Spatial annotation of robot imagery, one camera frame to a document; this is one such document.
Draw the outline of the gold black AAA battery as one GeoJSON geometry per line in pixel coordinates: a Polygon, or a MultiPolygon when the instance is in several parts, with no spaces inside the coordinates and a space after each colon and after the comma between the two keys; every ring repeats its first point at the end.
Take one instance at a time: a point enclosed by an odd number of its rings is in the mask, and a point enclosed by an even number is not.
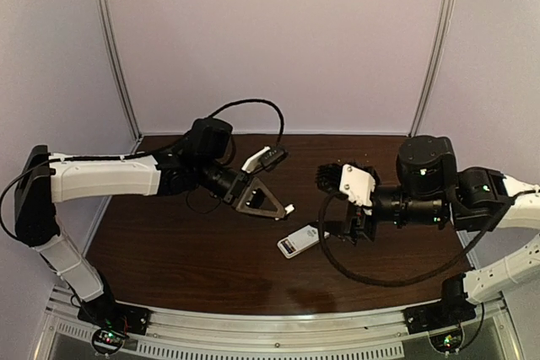
{"type": "Polygon", "coordinates": [[[288,240],[282,240],[280,244],[288,251],[288,252],[294,252],[294,247],[289,243],[288,240]]]}

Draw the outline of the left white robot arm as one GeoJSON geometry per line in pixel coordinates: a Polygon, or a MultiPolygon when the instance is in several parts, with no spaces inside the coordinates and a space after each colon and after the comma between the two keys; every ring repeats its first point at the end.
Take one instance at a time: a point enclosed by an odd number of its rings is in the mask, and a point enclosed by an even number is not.
{"type": "Polygon", "coordinates": [[[14,192],[10,237],[37,251],[82,304],[112,306],[105,279],[64,233],[57,218],[60,202],[96,196],[176,196],[202,187],[223,204],[248,216],[285,219],[284,205],[257,177],[288,153],[281,144],[265,146],[240,169],[220,163],[232,126],[215,117],[197,119],[186,135],[166,148],[132,155],[75,156],[31,150],[22,173],[8,186],[14,192]]]}

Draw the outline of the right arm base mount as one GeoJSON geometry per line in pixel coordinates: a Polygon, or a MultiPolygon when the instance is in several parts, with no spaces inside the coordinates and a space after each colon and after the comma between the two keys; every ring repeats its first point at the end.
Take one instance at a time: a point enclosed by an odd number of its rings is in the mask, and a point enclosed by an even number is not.
{"type": "Polygon", "coordinates": [[[409,335],[434,332],[429,336],[432,348],[444,355],[457,354],[468,346],[463,323],[476,318],[476,305],[467,301],[465,274],[442,283],[441,298],[431,304],[420,304],[403,310],[409,335]]]}

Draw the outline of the white remote control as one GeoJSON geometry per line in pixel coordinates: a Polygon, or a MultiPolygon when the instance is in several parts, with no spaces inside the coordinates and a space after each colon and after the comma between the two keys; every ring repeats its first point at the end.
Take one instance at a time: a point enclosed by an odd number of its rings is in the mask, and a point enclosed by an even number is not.
{"type": "Polygon", "coordinates": [[[320,238],[317,228],[311,224],[307,224],[303,228],[299,228],[292,234],[280,239],[277,242],[277,247],[286,259],[292,259],[319,243],[320,238]],[[280,242],[285,239],[297,249],[297,251],[292,255],[290,255],[280,244],[280,242]]]}

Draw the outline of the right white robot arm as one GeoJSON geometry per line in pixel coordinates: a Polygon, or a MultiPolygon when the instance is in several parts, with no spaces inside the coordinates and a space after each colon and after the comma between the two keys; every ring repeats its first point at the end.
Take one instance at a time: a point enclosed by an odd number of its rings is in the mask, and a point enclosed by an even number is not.
{"type": "Polygon", "coordinates": [[[319,172],[331,174],[326,188],[348,202],[351,219],[335,234],[352,243],[373,239],[379,223],[397,228],[414,224],[474,232],[475,238],[444,265],[409,279],[383,281],[346,269],[323,249],[332,265],[346,277],[379,287],[405,287],[433,278],[453,267],[488,232],[496,228],[539,227],[539,187],[494,169],[456,166],[448,137],[416,136],[404,141],[397,152],[397,185],[380,183],[376,171],[356,163],[331,164],[319,172]]]}

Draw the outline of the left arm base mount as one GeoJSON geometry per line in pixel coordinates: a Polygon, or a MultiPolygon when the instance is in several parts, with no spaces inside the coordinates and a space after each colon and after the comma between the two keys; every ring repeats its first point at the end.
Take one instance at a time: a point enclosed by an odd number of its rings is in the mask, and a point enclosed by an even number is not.
{"type": "Polygon", "coordinates": [[[98,327],[90,344],[101,356],[118,353],[131,335],[144,336],[148,329],[151,311],[148,308],[116,301],[105,276],[98,271],[104,291],[89,302],[80,299],[78,319],[98,327]]]}

